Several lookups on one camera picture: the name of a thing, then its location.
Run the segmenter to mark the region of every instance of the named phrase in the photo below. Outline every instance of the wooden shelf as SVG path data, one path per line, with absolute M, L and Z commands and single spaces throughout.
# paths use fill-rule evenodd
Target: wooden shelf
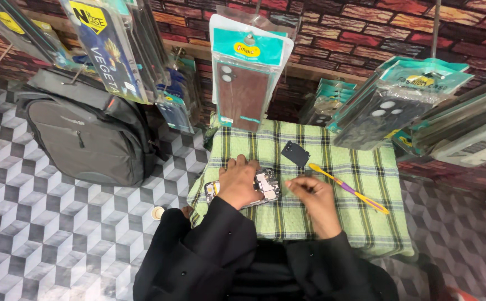
M 50 16 L 47 14 L 42 14 L 38 12 L 33 12 L 29 10 L 22 10 L 27 17 L 35 19 L 41 22 L 46 22 L 56 30 L 65 31 L 69 33 L 75 33 L 70 21 L 68 19 Z M 163 40 L 166 49 L 171 49 L 172 47 L 182 47 L 186 50 L 187 54 L 195 58 L 211 60 L 211 49 L 209 47 L 193 45 L 188 43 L 182 43 L 171 40 Z M 287 63 L 286 65 L 287 75 L 318 81 L 321 78 L 335 79 L 341 77 L 345 82 L 350 82 L 352 84 L 362 84 L 367 79 L 366 77 L 356 76 L 353 74 L 337 72 L 312 66 L 300 65 L 295 63 Z

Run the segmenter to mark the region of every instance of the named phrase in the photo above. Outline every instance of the paper cup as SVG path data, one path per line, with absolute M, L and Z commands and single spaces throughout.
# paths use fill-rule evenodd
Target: paper cup
M 165 212 L 165 209 L 161 206 L 154 207 L 152 209 L 152 218 L 156 221 L 161 219 L 161 215 Z

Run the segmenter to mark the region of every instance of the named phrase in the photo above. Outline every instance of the table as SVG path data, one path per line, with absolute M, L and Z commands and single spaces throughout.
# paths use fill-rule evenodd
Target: table
M 211 125 L 218 125 L 216 114 L 212 114 Z M 219 168 L 225 167 L 230 158 L 244 154 L 248 160 L 258 160 L 264 168 L 273 168 L 281 184 L 282 195 L 278 201 L 241 210 L 255 223 L 258 238 L 315 239 L 304 205 L 284 186 L 285 180 L 304 173 L 304 169 L 280 154 L 291 140 L 310 152 L 308 163 L 319 165 L 390 211 L 388 215 L 382 214 L 333 184 L 340 222 L 360 256 L 413 256 L 392 144 L 387 142 L 374 151 L 360 151 L 334 147 L 333 139 L 334 134 L 323 127 L 273 120 L 263 120 L 258 133 L 220 127 L 214 134 L 206 168 L 187 196 L 187 202 L 195 209 L 191 215 L 192 226 L 197 226 L 207 213 L 204 185 L 219 179 Z M 324 176 L 317 177 L 331 182 Z

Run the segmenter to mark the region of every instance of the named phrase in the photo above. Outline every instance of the gray tile floor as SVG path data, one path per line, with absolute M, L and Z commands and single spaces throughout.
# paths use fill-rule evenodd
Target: gray tile floor
M 431 257 L 446 285 L 486 295 L 486 214 L 482 198 L 410 178 L 400 181 L 407 226 L 415 246 Z M 393 277 L 401 300 L 428 300 L 427 275 L 414 264 L 374 260 Z
M 156 205 L 182 207 L 208 153 L 202 133 L 159 129 L 173 154 L 141 188 L 62 175 L 15 116 L 15 83 L 0 80 L 0 300 L 132 300 L 131 288 L 158 222 Z M 470 195 L 401 180 L 410 234 L 448 285 L 486 293 L 486 216 Z M 427 300 L 426 275 L 385 258 L 401 300 Z

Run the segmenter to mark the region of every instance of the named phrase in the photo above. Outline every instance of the hand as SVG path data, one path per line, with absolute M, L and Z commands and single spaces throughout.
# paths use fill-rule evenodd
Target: hand
M 306 206 L 313 229 L 321 239 L 332 238 L 341 233 L 332 186 L 311 177 L 286 181 L 286 186 Z
M 228 161 L 228 170 L 219 169 L 220 191 L 218 197 L 229 203 L 235 209 L 252 202 L 262 200 L 263 193 L 254 190 L 254 177 L 256 170 L 260 169 L 258 161 L 246 162 L 244 155 L 239 155 L 237 161 L 233 158 Z

